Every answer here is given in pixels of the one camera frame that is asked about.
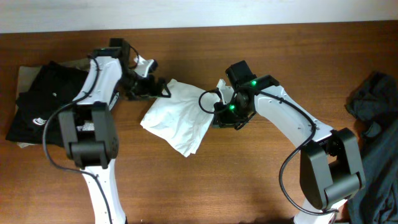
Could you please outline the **white robot print t-shirt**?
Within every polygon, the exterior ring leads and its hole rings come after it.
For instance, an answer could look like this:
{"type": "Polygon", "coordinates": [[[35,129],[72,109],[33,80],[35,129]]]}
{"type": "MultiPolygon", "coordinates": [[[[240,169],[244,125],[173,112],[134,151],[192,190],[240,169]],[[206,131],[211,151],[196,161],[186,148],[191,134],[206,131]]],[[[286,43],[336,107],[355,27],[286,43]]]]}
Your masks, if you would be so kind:
{"type": "Polygon", "coordinates": [[[158,98],[140,122],[148,132],[166,140],[184,157],[196,153],[213,115],[213,105],[220,101],[215,93],[172,79],[167,87],[170,98],[158,98]]]}

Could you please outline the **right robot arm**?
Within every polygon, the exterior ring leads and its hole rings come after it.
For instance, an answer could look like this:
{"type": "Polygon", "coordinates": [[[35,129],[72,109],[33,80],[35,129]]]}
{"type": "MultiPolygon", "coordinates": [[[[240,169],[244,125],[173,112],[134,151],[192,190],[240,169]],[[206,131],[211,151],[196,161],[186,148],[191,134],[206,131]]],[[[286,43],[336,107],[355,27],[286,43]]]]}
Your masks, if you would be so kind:
{"type": "Polygon", "coordinates": [[[215,93],[213,126],[240,130],[255,116],[269,120],[295,147],[282,163],[300,156],[300,188],[305,196],[294,223],[333,223],[339,208],[366,184],[355,134],[335,130],[303,109],[272,76],[257,77],[242,60],[225,71],[230,82],[220,80],[215,93]]]}

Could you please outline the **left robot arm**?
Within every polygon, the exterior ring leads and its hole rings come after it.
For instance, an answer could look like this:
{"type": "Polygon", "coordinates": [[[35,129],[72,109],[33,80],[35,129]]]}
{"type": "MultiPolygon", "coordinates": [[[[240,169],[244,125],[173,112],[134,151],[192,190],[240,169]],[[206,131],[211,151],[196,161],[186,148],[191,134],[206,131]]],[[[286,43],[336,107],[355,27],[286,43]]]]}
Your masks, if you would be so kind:
{"type": "Polygon", "coordinates": [[[157,62],[137,54],[125,39],[112,38],[107,47],[95,49],[88,76],[72,103],[58,113],[63,146],[73,161],[72,172],[86,182],[95,223],[127,223],[116,183],[119,152],[111,103],[118,94],[129,101],[172,96],[163,78],[155,78],[157,62]]]}

